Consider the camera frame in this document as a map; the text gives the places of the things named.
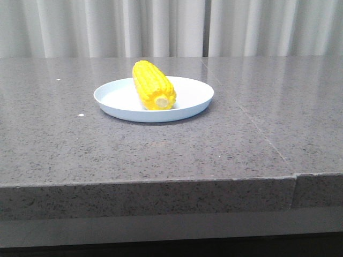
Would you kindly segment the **yellow corn cob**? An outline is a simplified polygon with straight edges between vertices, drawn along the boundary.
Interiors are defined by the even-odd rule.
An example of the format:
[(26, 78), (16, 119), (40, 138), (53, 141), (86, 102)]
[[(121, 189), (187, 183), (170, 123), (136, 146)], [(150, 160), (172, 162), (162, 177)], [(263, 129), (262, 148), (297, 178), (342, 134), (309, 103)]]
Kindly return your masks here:
[(133, 82), (147, 110), (169, 110), (176, 102), (173, 84), (153, 63), (141, 60), (132, 68)]

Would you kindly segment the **light blue round plate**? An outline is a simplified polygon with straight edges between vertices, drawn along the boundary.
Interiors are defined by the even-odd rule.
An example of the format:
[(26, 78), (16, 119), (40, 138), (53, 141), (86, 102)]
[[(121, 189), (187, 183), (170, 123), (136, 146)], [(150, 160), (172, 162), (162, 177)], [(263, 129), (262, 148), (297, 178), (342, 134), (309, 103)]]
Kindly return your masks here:
[(162, 110), (150, 110), (144, 106), (133, 78), (106, 83), (94, 92), (94, 98), (107, 114), (133, 122), (162, 123), (192, 117), (204, 111), (214, 96), (208, 84), (190, 78), (168, 77), (176, 92), (176, 101), (169, 100), (167, 90), (154, 91), (148, 103)]

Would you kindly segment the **white pleated curtain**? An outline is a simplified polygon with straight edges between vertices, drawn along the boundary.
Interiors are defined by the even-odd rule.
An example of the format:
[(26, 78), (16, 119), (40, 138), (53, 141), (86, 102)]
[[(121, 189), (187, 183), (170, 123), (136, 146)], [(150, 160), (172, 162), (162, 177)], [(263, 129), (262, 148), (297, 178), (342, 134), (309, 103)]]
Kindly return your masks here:
[(342, 1), (1, 1), (1, 57), (342, 54)]

